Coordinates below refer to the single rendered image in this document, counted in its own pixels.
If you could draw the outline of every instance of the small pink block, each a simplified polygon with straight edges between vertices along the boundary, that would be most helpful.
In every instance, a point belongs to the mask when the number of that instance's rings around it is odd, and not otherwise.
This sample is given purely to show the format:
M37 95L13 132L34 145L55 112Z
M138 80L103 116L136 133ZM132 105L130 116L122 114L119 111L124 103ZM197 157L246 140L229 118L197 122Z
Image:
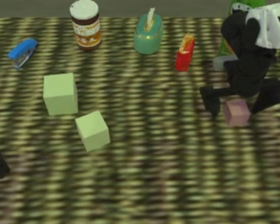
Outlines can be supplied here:
M230 126L245 126L250 117L247 103L243 99L234 99L226 102L224 106L226 123Z

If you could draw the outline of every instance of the red and yellow package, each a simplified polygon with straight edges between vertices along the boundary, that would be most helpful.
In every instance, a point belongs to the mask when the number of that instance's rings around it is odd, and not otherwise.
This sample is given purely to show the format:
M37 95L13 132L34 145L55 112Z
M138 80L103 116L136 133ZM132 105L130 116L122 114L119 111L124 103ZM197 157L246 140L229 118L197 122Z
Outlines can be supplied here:
M190 34L186 34L182 39L182 44L177 51L175 69L178 71L187 71L193 56L195 38Z

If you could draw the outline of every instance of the woven mat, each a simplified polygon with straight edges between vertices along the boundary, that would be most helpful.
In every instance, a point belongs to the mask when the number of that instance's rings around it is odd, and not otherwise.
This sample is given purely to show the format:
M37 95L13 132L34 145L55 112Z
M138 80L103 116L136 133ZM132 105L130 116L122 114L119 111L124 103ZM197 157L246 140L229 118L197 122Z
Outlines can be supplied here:
M137 19L101 19L103 44L80 51L69 19L0 19L0 224L280 224L280 105L246 127L212 120L202 85L224 85L211 60L221 19L165 19L159 52L133 50ZM174 71L183 35L197 38ZM35 38L20 71L7 53ZM74 72L79 114L49 117L44 75ZM280 78L280 62L268 74ZM87 153L74 118L100 110L110 145Z

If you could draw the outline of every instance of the white tissue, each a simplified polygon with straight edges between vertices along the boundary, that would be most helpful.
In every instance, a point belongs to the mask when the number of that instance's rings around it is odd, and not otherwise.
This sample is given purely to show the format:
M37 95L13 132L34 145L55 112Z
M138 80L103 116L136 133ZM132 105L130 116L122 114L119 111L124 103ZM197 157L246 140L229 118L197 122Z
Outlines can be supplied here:
M150 8L147 14L147 28L149 28L151 26L151 23L153 22L154 10L155 8Z

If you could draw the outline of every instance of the chocolate spread jar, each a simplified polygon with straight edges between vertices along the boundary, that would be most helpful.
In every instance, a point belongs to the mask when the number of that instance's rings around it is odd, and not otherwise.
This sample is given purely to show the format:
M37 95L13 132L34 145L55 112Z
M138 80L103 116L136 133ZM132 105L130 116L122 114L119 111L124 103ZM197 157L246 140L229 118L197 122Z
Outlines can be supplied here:
M77 0L70 6L70 15L79 48L97 49L102 42L97 3Z

